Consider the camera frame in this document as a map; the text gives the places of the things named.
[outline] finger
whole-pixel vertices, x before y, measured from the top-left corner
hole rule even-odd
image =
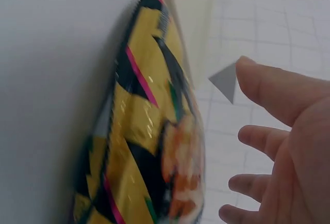
[[[219,209],[220,218],[227,224],[257,224],[257,213],[231,205],[224,205]]]
[[[271,127],[247,125],[238,132],[238,139],[266,154],[275,161],[277,152],[282,142],[289,136],[290,132],[273,129]]]
[[[236,63],[243,93],[286,125],[292,126],[307,107],[330,96],[330,83],[256,64],[247,57]]]
[[[231,190],[261,203],[269,181],[269,175],[241,174],[232,177],[228,184]]]

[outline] white wall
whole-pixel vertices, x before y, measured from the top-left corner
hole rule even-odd
[[[131,0],[0,0],[0,222],[58,224]]]

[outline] green stripe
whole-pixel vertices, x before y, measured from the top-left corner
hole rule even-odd
[[[178,102],[177,102],[177,96],[176,96],[174,87],[171,84],[171,82],[169,82],[169,85],[170,85],[170,92],[171,92],[173,107],[174,107],[174,110],[175,110],[176,120],[179,121],[180,120],[180,112],[179,112],[179,105],[178,105]]]
[[[144,198],[144,199],[145,199],[146,206],[148,207],[149,213],[151,215],[151,218],[153,219],[154,224],[157,224],[157,215],[154,210],[152,201],[148,198]]]

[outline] tiled floor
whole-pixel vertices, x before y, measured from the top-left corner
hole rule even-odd
[[[215,0],[208,50],[208,76],[246,55],[270,66],[330,79],[329,0]],[[289,127],[247,99],[237,87],[234,105],[210,82],[196,97],[206,134],[207,192],[202,224],[222,223],[226,203],[249,210],[259,204],[228,189],[238,173],[270,173],[273,163],[237,139],[246,124]]]

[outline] yellow snack bag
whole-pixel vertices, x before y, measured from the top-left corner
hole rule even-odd
[[[90,137],[75,224],[200,223],[200,113],[163,0],[140,0],[117,57],[107,136]]]

